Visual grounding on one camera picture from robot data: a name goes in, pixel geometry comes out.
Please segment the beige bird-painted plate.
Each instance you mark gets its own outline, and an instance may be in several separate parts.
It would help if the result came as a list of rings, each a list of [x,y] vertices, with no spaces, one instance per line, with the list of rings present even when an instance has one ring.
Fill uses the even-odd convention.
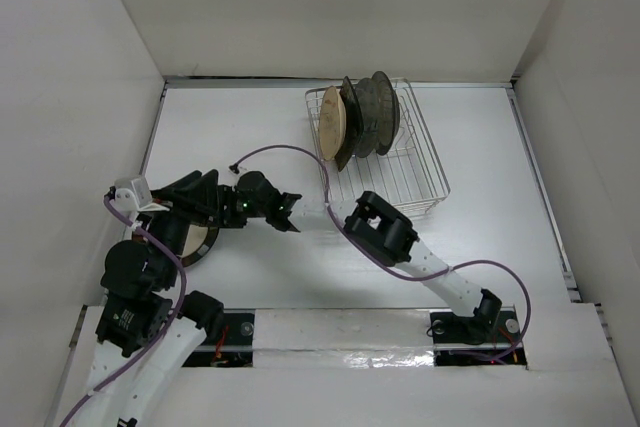
[[[335,158],[346,135],[346,108],[337,87],[329,87],[322,98],[318,123],[319,145],[322,158]]]

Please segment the black square floral plate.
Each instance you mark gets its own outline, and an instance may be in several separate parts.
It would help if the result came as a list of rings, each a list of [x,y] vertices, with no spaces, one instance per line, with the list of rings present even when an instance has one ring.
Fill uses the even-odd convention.
[[[344,141],[335,156],[339,172],[346,167],[350,158],[354,155],[364,130],[363,115],[356,90],[347,76],[343,78],[340,96],[345,106],[346,128]]]

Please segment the grey deer-patterned plate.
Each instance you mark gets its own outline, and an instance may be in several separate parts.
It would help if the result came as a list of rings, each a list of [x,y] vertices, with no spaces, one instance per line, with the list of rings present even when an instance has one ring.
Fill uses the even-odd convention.
[[[355,91],[363,119],[362,134],[355,148],[355,155],[366,158],[378,145],[380,103],[376,84],[371,78],[359,80]]]

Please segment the bronze-rimmed cream plate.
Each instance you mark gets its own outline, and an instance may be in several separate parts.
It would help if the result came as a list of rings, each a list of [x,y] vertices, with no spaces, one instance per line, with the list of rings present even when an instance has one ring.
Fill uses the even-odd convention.
[[[376,148],[376,153],[379,156],[385,156],[391,149],[399,129],[399,101],[386,73],[383,71],[376,71],[372,75],[372,80],[376,85],[380,107],[378,146]]]

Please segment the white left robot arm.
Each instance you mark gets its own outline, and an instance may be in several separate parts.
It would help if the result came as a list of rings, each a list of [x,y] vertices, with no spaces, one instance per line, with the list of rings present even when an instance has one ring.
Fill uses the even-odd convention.
[[[146,426],[169,384],[195,348],[224,335],[224,306],[188,292],[179,257],[190,225],[218,217],[214,190],[120,184],[107,210],[132,231],[105,258],[107,300],[86,391],[64,426]]]

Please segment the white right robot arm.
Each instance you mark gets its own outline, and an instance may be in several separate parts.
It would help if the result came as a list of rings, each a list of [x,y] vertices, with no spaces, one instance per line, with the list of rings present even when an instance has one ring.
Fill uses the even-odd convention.
[[[242,228],[250,218],[262,218],[281,232],[334,227],[375,265],[399,269],[397,278],[418,282],[443,300],[467,344],[488,341],[498,328],[502,301],[437,257],[412,221],[372,191],[353,204],[304,202],[300,194],[279,191],[259,171],[246,172],[227,186],[218,183],[218,171],[212,170],[194,171],[152,196],[206,227]]]

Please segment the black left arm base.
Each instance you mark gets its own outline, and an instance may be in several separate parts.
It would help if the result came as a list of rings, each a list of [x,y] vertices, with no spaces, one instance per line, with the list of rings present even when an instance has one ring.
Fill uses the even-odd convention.
[[[253,366],[254,310],[231,310],[215,340],[206,340],[191,353],[188,368],[245,368]]]

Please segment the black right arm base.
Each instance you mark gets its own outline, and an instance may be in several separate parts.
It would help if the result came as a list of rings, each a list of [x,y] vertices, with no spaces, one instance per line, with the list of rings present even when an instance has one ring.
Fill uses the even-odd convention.
[[[488,336],[471,334],[451,312],[431,311],[426,335],[432,339],[436,367],[471,366],[527,366],[527,358],[520,343],[518,347],[501,357],[493,357],[508,350],[520,337],[520,324],[513,309],[503,309],[497,327]]]

